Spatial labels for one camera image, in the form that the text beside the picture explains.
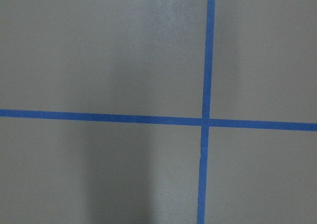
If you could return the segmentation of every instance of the blue stripe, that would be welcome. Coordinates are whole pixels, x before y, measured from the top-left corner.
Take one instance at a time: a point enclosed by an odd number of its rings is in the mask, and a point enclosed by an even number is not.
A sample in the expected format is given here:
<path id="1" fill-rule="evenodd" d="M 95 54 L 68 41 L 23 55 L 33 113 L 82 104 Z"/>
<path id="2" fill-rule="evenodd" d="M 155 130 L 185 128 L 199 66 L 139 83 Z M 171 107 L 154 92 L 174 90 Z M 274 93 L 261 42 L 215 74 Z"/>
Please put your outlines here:
<path id="1" fill-rule="evenodd" d="M 210 119 L 209 126 L 274 130 L 317 131 L 317 123 Z"/>
<path id="2" fill-rule="evenodd" d="M 210 106 L 211 106 L 211 77 L 212 77 L 211 73 L 212 73 L 212 51 L 213 51 L 214 5 L 215 5 L 215 0 L 208 0 L 202 127 L 201 127 L 201 144 L 200 144 L 201 153 L 200 153 L 200 161 L 199 161 L 199 181 L 198 181 L 197 224 L 205 223 L 209 120 L 210 120 Z"/>
<path id="3" fill-rule="evenodd" d="M 23 110 L 0 110 L 0 116 L 58 119 L 58 120 L 189 125 L 189 126 L 201 125 L 200 118 L 167 117 L 167 116 L 137 116 L 137 115 L 115 115 L 115 114 L 76 113 L 76 112 L 45 112 L 45 111 L 23 111 Z"/>

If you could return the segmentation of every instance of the blue tape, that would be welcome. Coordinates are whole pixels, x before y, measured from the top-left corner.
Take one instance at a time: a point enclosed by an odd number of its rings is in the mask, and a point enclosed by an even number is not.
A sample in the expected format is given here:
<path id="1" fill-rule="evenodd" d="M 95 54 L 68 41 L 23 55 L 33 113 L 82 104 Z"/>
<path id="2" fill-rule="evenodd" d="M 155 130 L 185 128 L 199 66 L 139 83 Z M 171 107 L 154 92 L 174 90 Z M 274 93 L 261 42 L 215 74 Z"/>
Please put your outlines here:
<path id="1" fill-rule="evenodd" d="M 247 121 L 247 120 L 210 119 L 209 126 L 293 130 L 293 131 L 317 131 L 317 123 L 282 122 L 282 121 Z"/>
<path id="2" fill-rule="evenodd" d="M 188 126 L 201 126 L 201 123 L 202 123 L 200 118 L 187 118 L 187 117 L 137 116 L 137 115 L 115 115 L 115 114 L 76 113 L 76 112 L 45 112 L 45 111 L 3 110 L 3 109 L 0 110 L 0 116 L 58 119 L 58 120 L 188 125 Z"/>
<path id="3" fill-rule="evenodd" d="M 214 28 L 214 7 L 215 0 L 207 2 L 207 24 L 206 24 L 206 47 L 204 66 L 204 88 L 203 88 L 203 108 L 201 127 L 201 153 L 199 161 L 198 180 L 198 206 L 197 224 L 205 223 L 206 206 L 206 183 L 207 183 L 207 161 L 209 142 L 209 120 L 211 106 L 211 78 L 212 78 L 212 53 L 213 53 L 213 28 Z"/>

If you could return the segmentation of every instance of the gray floor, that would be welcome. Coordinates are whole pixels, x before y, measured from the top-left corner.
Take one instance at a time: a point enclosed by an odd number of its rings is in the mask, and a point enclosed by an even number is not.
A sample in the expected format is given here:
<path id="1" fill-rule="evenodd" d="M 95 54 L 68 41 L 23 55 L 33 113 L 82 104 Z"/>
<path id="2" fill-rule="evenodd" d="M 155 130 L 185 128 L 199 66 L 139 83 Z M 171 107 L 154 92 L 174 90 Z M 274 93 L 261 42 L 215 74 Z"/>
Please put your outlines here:
<path id="1" fill-rule="evenodd" d="M 201 117 L 207 0 L 0 0 L 0 109 Z M 317 123 L 317 0 L 216 0 L 211 117 Z M 0 223 L 193 224 L 200 128 L 0 117 Z M 315 224 L 317 133 L 211 128 L 207 224 Z"/>

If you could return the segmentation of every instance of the vertical blue line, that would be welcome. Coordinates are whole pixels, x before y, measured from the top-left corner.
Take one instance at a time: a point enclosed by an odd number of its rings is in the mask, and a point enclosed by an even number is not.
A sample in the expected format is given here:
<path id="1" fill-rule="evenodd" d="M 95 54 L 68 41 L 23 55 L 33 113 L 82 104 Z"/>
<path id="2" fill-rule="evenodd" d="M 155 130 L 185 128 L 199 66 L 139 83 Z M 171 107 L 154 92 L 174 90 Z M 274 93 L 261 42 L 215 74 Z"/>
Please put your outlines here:
<path id="1" fill-rule="evenodd" d="M 204 67 L 203 109 L 201 127 L 201 153 L 199 162 L 197 224 L 205 223 L 209 119 L 211 105 L 211 73 L 215 0 L 207 2 L 206 47 Z"/>

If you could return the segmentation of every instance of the gray surface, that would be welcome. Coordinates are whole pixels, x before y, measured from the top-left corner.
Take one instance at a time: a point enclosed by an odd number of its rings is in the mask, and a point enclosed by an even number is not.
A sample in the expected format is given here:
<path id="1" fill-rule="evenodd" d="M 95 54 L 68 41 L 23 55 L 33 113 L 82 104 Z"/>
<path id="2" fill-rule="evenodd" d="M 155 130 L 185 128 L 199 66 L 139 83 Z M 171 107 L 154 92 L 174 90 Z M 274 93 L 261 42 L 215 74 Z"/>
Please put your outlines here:
<path id="1" fill-rule="evenodd" d="M 192 224 L 198 127 L 0 118 L 0 223 Z"/>
<path id="2" fill-rule="evenodd" d="M 0 106 L 200 117 L 206 7 L 0 0 Z"/>
<path id="3" fill-rule="evenodd" d="M 317 122 L 317 0 L 216 0 L 212 118 Z"/>
<path id="4" fill-rule="evenodd" d="M 211 128 L 207 224 L 317 223 L 317 133 Z"/>

